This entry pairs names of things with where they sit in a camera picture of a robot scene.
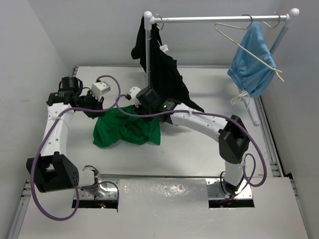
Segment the cream wire hanger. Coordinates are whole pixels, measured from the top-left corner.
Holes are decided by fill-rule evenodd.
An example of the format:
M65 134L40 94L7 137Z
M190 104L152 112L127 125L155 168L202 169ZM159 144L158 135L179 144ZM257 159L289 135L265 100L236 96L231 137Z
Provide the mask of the cream wire hanger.
M284 82L284 79L280 76L280 73L282 73L283 71L278 70L274 67L271 67L270 65L268 65L266 62L264 62L263 60L261 60L259 57L257 57L256 55L254 55L252 52L250 52L249 50L247 50L246 48L244 48L242 45L240 45L239 43L237 43L236 41L234 41L232 38L230 38L228 35L226 35L224 32L222 32L220 29L217 28L217 26L225 26L225 27L229 27L229 28L234 28L234 29L239 29L239 30L248 30L250 28L250 26L253 23L253 17L250 14L245 14L243 16L248 16L250 18L250 24L246 27L239 27L239 26L234 26L234 25L229 25L229 24L224 24L224 23L215 23L214 28L215 30L220 33L222 36L224 36L226 39L228 39L229 41L231 41L232 43L234 43L236 46L238 46L239 48L241 48L243 51L245 51L246 53L248 53L250 56L252 56L253 58L255 58L257 61L259 61L260 63L262 63L264 66L266 66L267 68L271 69L272 71L275 72L275 74L277 75L277 77Z

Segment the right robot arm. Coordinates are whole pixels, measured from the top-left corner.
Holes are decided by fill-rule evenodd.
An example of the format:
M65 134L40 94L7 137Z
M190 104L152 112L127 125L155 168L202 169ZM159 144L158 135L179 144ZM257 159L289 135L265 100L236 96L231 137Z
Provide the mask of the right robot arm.
M161 99L155 91L146 87L132 87L129 95L139 115L162 112L173 113L156 116L161 122L184 126L200 132L218 143L219 155L225 161L224 180L220 190L228 197L234 196L243 181L243 155L248 150L250 140L234 123L217 117L200 115L199 111L188 107L179 100Z

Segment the green t shirt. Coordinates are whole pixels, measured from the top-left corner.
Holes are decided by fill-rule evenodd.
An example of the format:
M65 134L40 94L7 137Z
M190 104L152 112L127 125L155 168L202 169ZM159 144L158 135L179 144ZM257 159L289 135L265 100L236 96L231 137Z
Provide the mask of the green t shirt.
M143 145L151 142L160 145L160 122L157 119L145 121L122 113L113 108L96 121L93 130L93 144L100 148L109 147L119 140Z

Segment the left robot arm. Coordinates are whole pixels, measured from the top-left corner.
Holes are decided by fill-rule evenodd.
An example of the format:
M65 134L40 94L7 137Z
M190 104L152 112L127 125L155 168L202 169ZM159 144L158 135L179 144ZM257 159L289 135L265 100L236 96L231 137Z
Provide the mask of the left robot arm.
M59 82L59 89L48 97L47 123L39 157L36 163L33 158L29 158L26 163L41 193L95 184L93 170L80 171L67 158L67 138L75 108L86 109L85 115L92 119L104 114L101 111L103 95L110 91L110 85L97 80L87 94L81 94L83 89L83 83L78 78L64 77Z

